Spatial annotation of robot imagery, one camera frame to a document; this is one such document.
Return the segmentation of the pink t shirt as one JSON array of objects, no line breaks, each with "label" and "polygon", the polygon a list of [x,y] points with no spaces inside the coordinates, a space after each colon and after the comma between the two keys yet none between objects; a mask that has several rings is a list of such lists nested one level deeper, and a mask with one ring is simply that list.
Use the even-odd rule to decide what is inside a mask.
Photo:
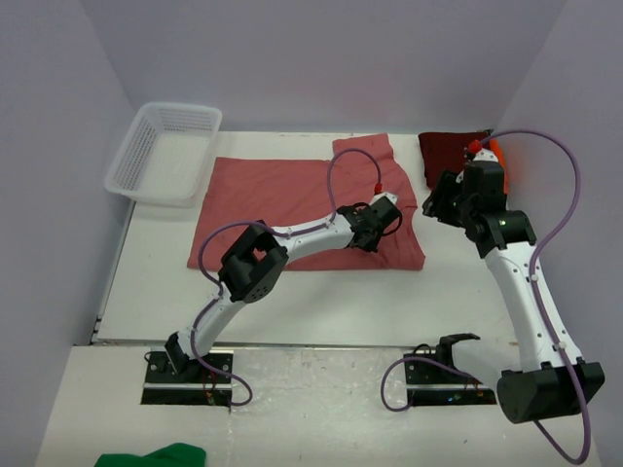
[{"label": "pink t shirt", "polygon": [[411,183],[396,162],[386,134],[337,139],[336,164],[322,160],[216,160],[195,230],[187,266],[218,270],[221,257],[242,233],[234,227],[215,238],[217,228],[241,220],[263,220],[272,227],[316,224],[329,215],[332,201],[369,201],[376,183],[398,197],[403,223],[381,239],[378,250],[331,250],[288,265],[290,270],[421,270],[425,256],[414,233],[418,207]]}]

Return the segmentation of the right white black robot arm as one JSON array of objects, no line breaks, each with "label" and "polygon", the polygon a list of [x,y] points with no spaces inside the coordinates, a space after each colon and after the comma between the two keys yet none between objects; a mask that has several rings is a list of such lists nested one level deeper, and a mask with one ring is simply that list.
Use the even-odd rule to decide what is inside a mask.
[{"label": "right white black robot arm", "polygon": [[510,210],[497,162],[468,162],[462,173],[445,170],[424,202],[424,215],[462,228],[495,278],[519,345],[510,355],[473,334],[441,339],[437,376],[465,374],[495,392],[506,418],[533,422],[581,413],[605,382],[600,363],[587,362],[553,303],[532,255],[536,236],[527,214]]}]

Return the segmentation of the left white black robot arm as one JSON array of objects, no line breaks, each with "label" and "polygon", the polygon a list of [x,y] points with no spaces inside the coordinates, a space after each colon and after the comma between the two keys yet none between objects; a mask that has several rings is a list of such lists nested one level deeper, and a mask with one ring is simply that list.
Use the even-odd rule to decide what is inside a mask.
[{"label": "left white black robot arm", "polygon": [[295,261],[325,251],[378,251],[381,239],[403,220],[397,196],[383,192],[369,203],[342,206],[331,215],[290,227],[271,228],[261,221],[234,222],[245,227],[221,258],[221,268],[208,279],[217,286],[192,324],[172,334],[165,343],[167,369],[182,382],[196,379],[202,357],[216,338],[246,305],[268,296],[285,270]]}]

